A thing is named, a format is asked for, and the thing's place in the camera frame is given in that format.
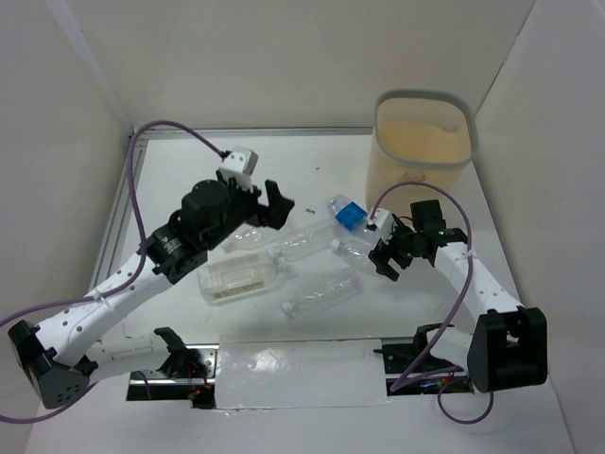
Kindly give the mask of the clear bottle white cap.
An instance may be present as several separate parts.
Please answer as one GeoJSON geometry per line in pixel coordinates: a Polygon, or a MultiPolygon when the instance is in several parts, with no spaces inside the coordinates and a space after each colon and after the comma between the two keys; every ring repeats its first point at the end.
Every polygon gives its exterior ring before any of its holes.
{"type": "Polygon", "coordinates": [[[330,244],[331,250],[346,264],[367,274],[375,273],[375,265],[369,259],[371,246],[357,240],[334,239],[330,244]]]}
{"type": "Polygon", "coordinates": [[[354,298],[361,289],[354,269],[331,271],[302,282],[280,308],[288,319],[307,318],[354,298]]]}

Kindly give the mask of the crushed clear bottle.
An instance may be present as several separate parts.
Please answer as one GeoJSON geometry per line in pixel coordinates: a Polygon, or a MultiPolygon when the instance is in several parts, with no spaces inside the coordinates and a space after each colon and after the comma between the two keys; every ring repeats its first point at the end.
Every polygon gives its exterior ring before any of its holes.
{"type": "Polygon", "coordinates": [[[228,236],[220,245],[225,253],[253,251],[268,244],[272,233],[265,227],[247,227],[228,236]]]}

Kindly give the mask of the clear bottle white cap front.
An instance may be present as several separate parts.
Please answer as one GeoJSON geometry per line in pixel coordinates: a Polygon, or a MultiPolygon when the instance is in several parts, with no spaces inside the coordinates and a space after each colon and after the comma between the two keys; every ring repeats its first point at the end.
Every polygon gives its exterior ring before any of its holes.
{"type": "Polygon", "coordinates": [[[331,271],[302,282],[280,308],[288,319],[307,318],[354,298],[361,289],[354,269],[331,271]]]}

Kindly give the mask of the long clear bottle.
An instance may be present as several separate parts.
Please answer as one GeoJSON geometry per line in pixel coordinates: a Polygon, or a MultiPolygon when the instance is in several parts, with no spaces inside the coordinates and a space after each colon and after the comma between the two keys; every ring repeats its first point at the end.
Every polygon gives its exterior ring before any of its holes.
{"type": "Polygon", "coordinates": [[[337,238],[337,225],[331,219],[310,224],[301,230],[288,233],[275,245],[267,249],[272,258],[282,258],[286,262],[295,262],[314,253],[329,249],[337,238]]]}

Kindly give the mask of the blue label clear bottle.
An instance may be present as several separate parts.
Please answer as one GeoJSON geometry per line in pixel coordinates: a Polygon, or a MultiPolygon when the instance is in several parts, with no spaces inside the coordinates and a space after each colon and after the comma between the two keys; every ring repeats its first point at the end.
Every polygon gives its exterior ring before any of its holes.
{"type": "Polygon", "coordinates": [[[348,197],[337,194],[327,203],[327,211],[336,223],[350,235],[374,246],[378,241],[375,232],[368,229],[368,213],[348,197]]]}

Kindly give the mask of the large square clear bottle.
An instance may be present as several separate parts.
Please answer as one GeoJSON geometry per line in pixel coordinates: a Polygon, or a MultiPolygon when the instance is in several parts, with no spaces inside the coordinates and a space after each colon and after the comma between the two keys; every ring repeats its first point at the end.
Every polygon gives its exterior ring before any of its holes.
{"type": "Polygon", "coordinates": [[[210,305],[221,305],[274,287],[288,273],[281,256],[247,253],[198,269],[199,291],[210,305]]]}

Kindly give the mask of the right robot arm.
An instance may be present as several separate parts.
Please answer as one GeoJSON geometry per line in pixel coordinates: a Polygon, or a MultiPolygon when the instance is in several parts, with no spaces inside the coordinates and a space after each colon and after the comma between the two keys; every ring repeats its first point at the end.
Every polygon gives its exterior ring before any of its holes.
{"type": "Polygon", "coordinates": [[[378,274],[396,281],[421,258],[458,292],[453,310],[465,307],[475,324],[467,334],[453,318],[418,328],[407,374],[435,370],[444,360],[461,368],[481,393],[536,386],[547,379],[547,322],[507,293],[472,249],[470,235],[448,228],[438,201],[415,202],[410,226],[383,209],[368,216],[378,241],[369,259],[378,274]]]}

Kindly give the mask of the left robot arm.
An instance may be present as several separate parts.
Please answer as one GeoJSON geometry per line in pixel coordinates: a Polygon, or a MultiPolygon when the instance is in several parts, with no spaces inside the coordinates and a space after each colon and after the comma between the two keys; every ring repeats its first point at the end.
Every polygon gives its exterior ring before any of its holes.
{"type": "Polygon", "coordinates": [[[249,190],[235,178],[199,182],[167,224],[82,301],[39,323],[14,324],[10,343],[44,407],[71,405],[96,382],[115,375],[157,370],[174,377],[191,362],[203,369],[199,354],[169,327],[118,345],[102,338],[137,307],[203,265],[208,253],[242,224],[279,230],[294,206],[272,180],[263,189],[249,190]]]}

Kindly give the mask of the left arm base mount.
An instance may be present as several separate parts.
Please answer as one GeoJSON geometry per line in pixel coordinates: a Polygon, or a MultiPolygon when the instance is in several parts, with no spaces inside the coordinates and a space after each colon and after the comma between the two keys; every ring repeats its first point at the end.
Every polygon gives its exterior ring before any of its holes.
{"type": "Polygon", "coordinates": [[[158,368],[130,374],[129,402],[188,402],[193,409],[216,408],[217,344],[185,344],[169,327],[153,332],[166,347],[167,357],[158,368]]]}

